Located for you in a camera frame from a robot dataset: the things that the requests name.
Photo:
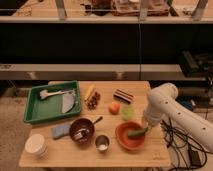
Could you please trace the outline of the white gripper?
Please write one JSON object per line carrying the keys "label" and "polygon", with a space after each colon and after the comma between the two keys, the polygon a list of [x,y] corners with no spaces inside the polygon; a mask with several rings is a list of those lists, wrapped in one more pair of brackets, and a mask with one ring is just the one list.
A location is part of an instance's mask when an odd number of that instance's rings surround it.
{"label": "white gripper", "polygon": [[155,127],[160,122],[160,115],[152,108],[146,108],[144,110],[143,118],[148,127]]}

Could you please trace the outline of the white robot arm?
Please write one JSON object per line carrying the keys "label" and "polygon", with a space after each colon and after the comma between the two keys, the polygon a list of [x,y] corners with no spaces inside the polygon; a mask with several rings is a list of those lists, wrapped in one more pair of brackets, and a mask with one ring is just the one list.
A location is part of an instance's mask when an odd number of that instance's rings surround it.
{"label": "white robot arm", "polygon": [[143,116],[149,126],[156,126],[167,115],[213,153],[213,123],[197,116],[176,101],[178,88],[165,83],[147,93],[148,106]]}

